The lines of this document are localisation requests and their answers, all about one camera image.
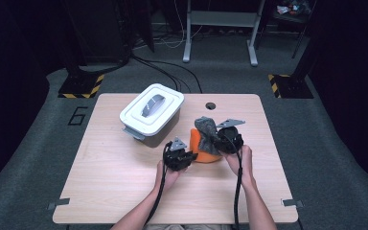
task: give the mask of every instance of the human hand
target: human hand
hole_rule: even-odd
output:
[[[237,154],[228,154],[221,152],[223,158],[228,162],[229,167],[235,175],[238,175],[239,159]],[[253,166],[252,166],[252,149],[243,145],[239,151],[241,157],[242,176],[241,181],[250,181],[253,178]]]
[[[187,168],[185,168],[181,171],[172,171],[170,169],[167,169],[163,191],[167,192],[169,190],[169,188],[171,188],[173,186],[173,184],[178,179],[178,177],[182,173],[184,173],[186,170],[187,170]],[[154,183],[154,189],[153,190],[157,190],[157,192],[158,192],[158,190],[160,189],[160,184],[161,184],[161,178],[162,177],[163,177],[163,161],[161,160],[157,164],[157,174],[156,174],[156,180],[155,180],[155,183]]]

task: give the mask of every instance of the gray floor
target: gray floor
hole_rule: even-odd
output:
[[[268,35],[257,51],[259,66],[251,67],[244,36],[204,37],[194,41],[191,62],[182,63],[184,43],[177,48],[156,45],[134,50],[141,58],[180,64],[193,71],[203,93],[257,94],[276,142],[305,229],[368,229],[368,174],[357,164],[334,131],[320,98],[276,99],[267,75],[291,74],[307,44],[291,59],[295,39]],[[182,69],[157,64],[183,79],[193,93],[196,81]],[[101,69],[95,66],[89,69]],[[49,202],[59,198],[82,135],[94,109],[94,99],[60,99],[58,90],[64,70],[49,75],[50,92],[27,136],[0,174],[0,229],[65,229],[52,221]],[[173,82],[135,60],[106,74],[101,93],[140,93],[159,82]],[[183,86],[182,92],[188,93]],[[86,116],[81,126],[68,126],[77,106]],[[110,225],[72,225],[71,229],[108,229]],[[298,223],[279,224],[279,229],[300,229]]]

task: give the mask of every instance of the container lid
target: container lid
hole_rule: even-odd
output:
[[[184,95],[155,83],[137,96],[120,114],[127,126],[145,136],[157,134],[184,102]]]

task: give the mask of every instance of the white plastic container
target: white plastic container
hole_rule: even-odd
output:
[[[184,95],[155,83],[137,96],[120,114],[124,132],[155,148],[177,124]]]

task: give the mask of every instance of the table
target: table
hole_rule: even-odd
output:
[[[102,94],[82,137],[80,148],[60,199],[69,204],[56,208],[58,224],[115,223],[136,206],[154,185],[156,164],[165,143],[178,136],[189,146],[190,129],[196,118],[213,118],[218,124],[228,118],[245,120],[237,126],[245,144],[253,149],[253,169],[259,191],[276,222],[295,222],[295,206],[268,126],[260,98],[251,94],[185,94],[180,118],[165,141],[149,148],[125,134],[120,112],[138,94]],[[214,103],[216,108],[205,105]],[[237,177],[224,159],[194,162],[173,188],[162,195],[149,223],[234,223],[233,203]],[[244,192],[239,199],[239,221],[248,222]]]
[[[229,26],[229,27],[250,27],[253,28],[250,39],[246,41],[249,52],[250,64],[254,67],[258,65],[255,51],[256,34],[259,29],[265,0],[260,0],[257,12],[229,12],[229,11],[192,11],[191,0],[187,3],[187,37],[184,48],[183,62],[190,61],[191,55],[191,26]]]

